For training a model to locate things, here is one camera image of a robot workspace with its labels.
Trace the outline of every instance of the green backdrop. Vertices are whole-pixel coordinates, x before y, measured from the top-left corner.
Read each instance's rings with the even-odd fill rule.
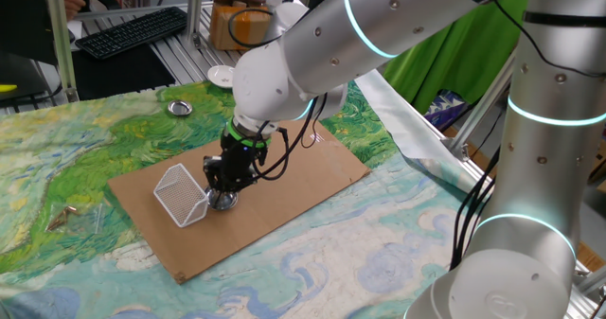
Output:
[[[522,20],[527,0],[500,0]],[[425,114],[442,89],[470,104],[480,99],[517,44],[520,30],[494,5],[480,6],[392,60],[385,79]]]

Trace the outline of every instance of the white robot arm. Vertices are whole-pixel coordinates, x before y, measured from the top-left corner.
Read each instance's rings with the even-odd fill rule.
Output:
[[[335,114],[347,92],[342,84],[489,1],[324,1],[281,38],[242,56],[222,157],[205,164],[211,186],[237,192],[255,181],[248,149],[226,148],[255,137],[248,147],[266,150],[259,143],[276,123],[320,112],[310,107],[320,96],[320,116]],[[519,42],[496,189],[462,262],[406,319],[565,314],[579,205],[606,120],[606,0],[529,0],[525,21],[534,40]]]

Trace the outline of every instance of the white wire basket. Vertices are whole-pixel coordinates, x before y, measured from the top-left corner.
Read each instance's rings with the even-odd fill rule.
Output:
[[[180,228],[206,216],[208,197],[183,164],[170,167],[153,194]]]

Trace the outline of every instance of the person's hand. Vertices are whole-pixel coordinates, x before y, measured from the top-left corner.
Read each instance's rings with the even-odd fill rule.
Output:
[[[65,2],[65,15],[67,16],[67,21],[71,21],[76,17],[78,11],[82,9],[82,7],[86,6],[86,2],[84,0],[63,0]]]

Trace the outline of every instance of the keyboard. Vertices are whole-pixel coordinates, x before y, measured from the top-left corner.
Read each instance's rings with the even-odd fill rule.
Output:
[[[132,21],[76,40],[76,46],[103,60],[140,44],[183,30],[187,13],[176,7],[161,9]]]

